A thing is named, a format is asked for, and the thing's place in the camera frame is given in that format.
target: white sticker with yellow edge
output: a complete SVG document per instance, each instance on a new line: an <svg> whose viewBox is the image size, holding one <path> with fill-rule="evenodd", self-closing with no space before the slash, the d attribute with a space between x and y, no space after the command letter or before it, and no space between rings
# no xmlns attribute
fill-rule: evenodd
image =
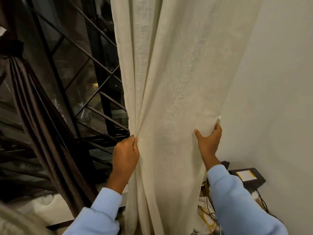
<svg viewBox="0 0 313 235"><path fill-rule="evenodd" d="M250 170L236 172L242 181L249 181L257 179Z"/></svg>

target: light blue sweatshirt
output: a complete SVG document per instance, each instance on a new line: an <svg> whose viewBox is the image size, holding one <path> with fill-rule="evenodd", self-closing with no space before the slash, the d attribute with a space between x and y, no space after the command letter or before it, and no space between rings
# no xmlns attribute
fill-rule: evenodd
<svg viewBox="0 0 313 235"><path fill-rule="evenodd" d="M286 227L267 214L244 189L239 177L230 175L223 165L208 171L217 220L226 235L285 235ZM63 235L116 235L115 217L122 196L103 188L91 208L83 208Z"/></svg>

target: person's left hand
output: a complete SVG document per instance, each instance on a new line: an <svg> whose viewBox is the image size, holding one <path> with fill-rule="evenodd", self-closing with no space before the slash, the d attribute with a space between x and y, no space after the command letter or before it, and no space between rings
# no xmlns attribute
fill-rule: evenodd
<svg viewBox="0 0 313 235"><path fill-rule="evenodd" d="M113 150L113 171L106 184L107 188L122 194L139 160L138 138L131 135L118 142Z"/></svg>

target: hand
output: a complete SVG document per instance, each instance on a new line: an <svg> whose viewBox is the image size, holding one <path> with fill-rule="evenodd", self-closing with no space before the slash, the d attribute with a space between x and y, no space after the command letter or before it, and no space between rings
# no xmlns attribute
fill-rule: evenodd
<svg viewBox="0 0 313 235"><path fill-rule="evenodd" d="M194 130L194 133L198 139L198 147L206 170L208 171L213 166L221 164L215 156L222 137L222 128L220 124L216 123L214 131L207 137L203 137L200 131L197 129Z"/></svg>
<svg viewBox="0 0 313 235"><path fill-rule="evenodd" d="M139 160L138 138L131 135L118 142L113 150L113 170L106 184L107 188L122 194Z"/></svg>

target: cream curtain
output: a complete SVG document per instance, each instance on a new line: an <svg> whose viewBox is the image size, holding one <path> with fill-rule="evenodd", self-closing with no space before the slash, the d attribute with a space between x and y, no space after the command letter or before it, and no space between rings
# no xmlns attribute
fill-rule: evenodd
<svg viewBox="0 0 313 235"><path fill-rule="evenodd" d="M193 130L212 132L262 1L111 0L141 154L129 181L127 235L192 232L204 173Z"/></svg>

